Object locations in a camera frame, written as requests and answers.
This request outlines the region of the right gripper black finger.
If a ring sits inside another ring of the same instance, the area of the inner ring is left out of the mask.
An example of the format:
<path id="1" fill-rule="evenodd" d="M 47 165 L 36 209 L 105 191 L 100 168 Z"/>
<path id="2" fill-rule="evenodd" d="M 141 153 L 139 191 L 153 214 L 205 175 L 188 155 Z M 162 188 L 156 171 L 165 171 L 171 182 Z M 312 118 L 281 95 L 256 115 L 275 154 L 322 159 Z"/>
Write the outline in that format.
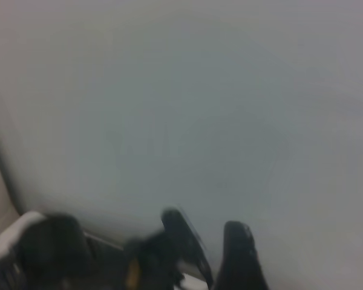
<path id="1" fill-rule="evenodd" d="M 224 225 L 223 257 L 215 289 L 269 289 L 251 229 L 238 221 Z"/>

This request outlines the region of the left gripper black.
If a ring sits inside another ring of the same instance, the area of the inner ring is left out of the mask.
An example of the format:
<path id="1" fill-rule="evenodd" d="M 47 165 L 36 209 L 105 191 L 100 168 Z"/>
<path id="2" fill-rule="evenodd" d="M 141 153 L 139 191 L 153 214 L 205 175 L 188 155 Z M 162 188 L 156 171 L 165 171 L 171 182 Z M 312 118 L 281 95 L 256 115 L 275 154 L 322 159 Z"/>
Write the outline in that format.
<path id="1" fill-rule="evenodd" d="M 165 231 L 133 238 L 123 247 L 126 260 L 125 289 L 182 289 L 184 274 L 179 260 L 194 265 L 208 286 L 214 284 L 200 238 L 176 208 L 161 215 Z"/>

